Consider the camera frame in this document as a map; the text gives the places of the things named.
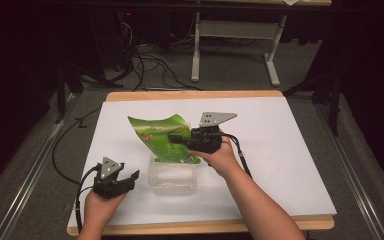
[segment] black cable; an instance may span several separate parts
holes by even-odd
[[[190,38],[182,42],[172,43],[171,47],[179,50],[188,50],[195,46],[195,42],[193,40],[194,38]]]
[[[152,49],[151,50],[147,50],[146,52],[143,52],[143,53],[140,53],[140,54],[149,54],[151,52],[154,52],[155,51],[155,44],[153,43],[143,43],[143,44],[140,44],[137,46],[137,51],[139,52],[139,48],[142,48],[142,47],[147,47],[147,46],[152,46]]]
[[[198,87],[190,86],[190,85],[186,85],[186,84],[180,82],[180,81],[177,79],[176,74],[174,73],[174,71],[168,66],[168,64],[167,64],[164,60],[162,60],[162,59],[160,59],[160,58],[156,58],[156,57],[151,56],[151,55],[145,55],[145,57],[142,56],[142,60],[149,61],[149,62],[154,62],[154,63],[157,63],[157,66],[162,66],[162,67],[164,68],[164,72],[163,72],[163,76],[162,76],[162,77],[163,77],[163,81],[164,81],[164,83],[165,83],[167,86],[169,86],[170,88],[174,88],[174,86],[170,86],[170,85],[167,84],[167,82],[165,81],[165,79],[164,79],[164,75],[165,75],[166,70],[170,71],[171,74],[172,74],[172,76],[173,76],[174,81],[176,81],[178,84],[180,84],[180,85],[182,86],[182,87],[180,87],[180,88],[194,89],[194,90],[202,91],[202,89],[200,89],[200,88],[198,88]]]
[[[133,62],[130,60],[129,62],[128,62],[128,64],[127,64],[127,67],[124,69],[124,72],[123,73],[121,73],[120,75],[118,75],[118,76],[116,76],[116,77],[114,77],[114,78],[112,78],[112,79],[106,79],[106,78],[103,78],[103,77],[101,77],[102,79],[105,79],[106,81],[108,81],[108,82],[112,82],[112,83],[114,83],[114,82],[116,82],[116,81],[118,81],[118,80],[121,80],[121,79],[123,79],[123,78],[125,78],[125,77],[127,77],[131,72],[133,71]],[[95,81],[89,81],[89,80],[87,80],[87,79],[84,79],[84,78],[82,78],[81,80],[82,80],[82,82],[85,82],[85,83],[88,83],[88,84],[91,84],[91,85],[107,85],[107,84],[105,84],[105,83],[102,83],[102,81],[96,81],[96,79],[95,78],[93,78],[92,76],[89,76],[89,77],[91,77],[93,80],[95,80]]]
[[[93,186],[90,186],[90,187],[87,187],[87,188],[83,188],[83,190],[80,192],[80,194],[82,194],[84,191],[88,190],[88,189],[91,189],[93,188]]]
[[[220,39],[220,38],[203,38],[203,40],[206,40],[207,42],[212,42],[212,43],[210,43],[210,44],[213,44],[213,42],[215,42],[215,43],[219,43],[220,44],[220,46],[218,46],[218,48],[217,49],[215,49],[215,50],[206,50],[205,48],[203,48],[203,46],[201,45],[201,46],[199,46],[199,50],[200,51],[202,51],[202,52],[207,52],[207,53],[215,53],[215,52],[218,52],[218,51],[220,51],[221,49],[223,49],[223,47],[225,46],[225,44],[226,44],[226,41],[224,41],[224,39]]]
[[[75,70],[77,70],[79,73],[81,74],[84,74],[84,75],[87,75],[89,77],[91,77],[93,80],[107,86],[107,87],[112,87],[112,88],[123,88],[123,84],[116,84],[114,83],[113,81],[116,81],[116,80],[119,80],[125,76],[127,76],[128,74],[130,74],[131,71],[125,71],[124,73],[122,73],[121,75],[111,79],[111,80],[108,80],[104,77],[101,77],[101,76],[98,76],[94,73],[92,73],[91,71],[81,67],[80,65],[76,64],[76,63],[70,63],[71,67],[73,67]]]
[[[92,115],[92,113],[98,111],[99,109],[101,109],[101,107],[87,113],[86,115],[84,115],[83,117],[81,118],[77,118],[76,121],[70,126],[68,127],[67,130],[64,131],[64,133],[61,134],[61,136],[58,138],[58,140],[55,142],[55,145],[54,145],[54,148],[52,149],[52,156],[51,156],[51,159],[52,159],[52,165],[54,166],[54,169],[55,171],[61,176],[63,177],[64,179],[74,183],[74,184],[77,184],[79,185],[80,182],[76,181],[76,180],[73,180],[69,177],[67,177],[65,174],[63,174],[59,169],[58,169],[58,166],[56,164],[56,161],[55,161],[55,152],[56,152],[56,149],[57,149],[57,146],[59,144],[59,142],[62,140],[62,138],[74,127],[76,126],[79,122],[83,121],[85,118],[87,118],[88,116]]]
[[[143,90],[147,91],[145,85],[143,84],[143,76],[145,75],[145,64],[144,64],[143,59],[142,59],[142,57],[140,56],[139,51],[138,51],[137,49],[136,49],[136,54],[137,54],[137,57],[139,58],[139,62],[140,62],[140,64],[142,65],[142,70],[141,70],[141,74],[139,74],[138,72],[136,72],[136,71],[134,70],[134,72],[136,73],[136,75],[139,77],[139,83],[136,85],[136,87],[133,88],[132,91],[133,91],[133,92],[136,91],[136,90],[139,88],[139,86],[140,86]]]
[[[230,138],[232,140],[232,142],[236,145],[236,148],[238,149],[238,155],[239,155],[239,158],[241,159],[241,163],[242,163],[242,166],[244,168],[244,171],[252,178],[252,175],[251,175],[251,172],[250,172],[248,165],[246,163],[244,154],[243,154],[241,147],[239,145],[239,140],[235,136],[233,136],[231,134],[227,134],[227,133],[221,133],[220,136],[226,136],[226,137]]]
[[[177,44],[182,44],[184,42],[189,42],[189,41],[195,39],[195,37],[190,37],[188,39],[188,37],[191,35],[192,31],[194,30],[193,27],[195,26],[195,16],[196,16],[196,13],[192,13],[192,21],[191,21],[191,24],[190,24],[190,27],[189,27],[189,31],[186,33],[186,35],[180,41],[171,43],[170,44],[171,46],[175,46]]]
[[[82,231],[83,224],[82,224],[82,215],[80,211],[80,194],[82,193],[82,186],[83,183],[85,182],[86,178],[91,174],[93,171],[98,171],[100,168],[100,164],[96,165],[95,167],[89,169],[89,171],[86,172],[86,174],[83,176],[82,181],[79,184],[79,187],[77,189],[77,195],[76,195],[76,221],[77,221],[77,229]]]

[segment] wrist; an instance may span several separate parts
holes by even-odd
[[[222,176],[226,182],[229,182],[231,179],[237,178],[242,173],[245,173],[245,171],[241,167],[235,166],[235,167],[226,169],[226,171],[224,171],[223,173],[220,173],[220,176]]]
[[[82,231],[79,234],[78,240],[94,240],[101,239],[104,227],[92,222],[85,222]]]

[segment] green bag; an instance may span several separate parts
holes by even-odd
[[[130,124],[143,143],[155,154],[156,162],[200,163],[200,159],[188,153],[183,144],[168,140],[168,134],[190,138],[188,123],[178,114],[163,120],[143,120],[128,117]]]

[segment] wooden table edge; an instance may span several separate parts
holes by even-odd
[[[166,92],[111,92],[106,101],[140,101],[165,99],[242,98],[242,97],[283,97],[278,90],[252,91],[166,91]]]
[[[335,225],[332,216],[293,217],[301,230],[328,230]],[[152,235],[152,234],[215,234],[248,232],[242,220],[201,221],[184,223],[138,224],[107,226],[103,235]],[[78,236],[77,227],[67,227],[67,233]]]

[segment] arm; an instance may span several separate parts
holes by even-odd
[[[78,240],[100,240],[105,226],[113,218],[118,205],[127,193],[118,197],[105,199],[90,191],[86,197],[83,229]]]
[[[304,239],[293,219],[242,170],[227,137],[213,154],[189,152],[202,157],[225,179],[253,239]]]

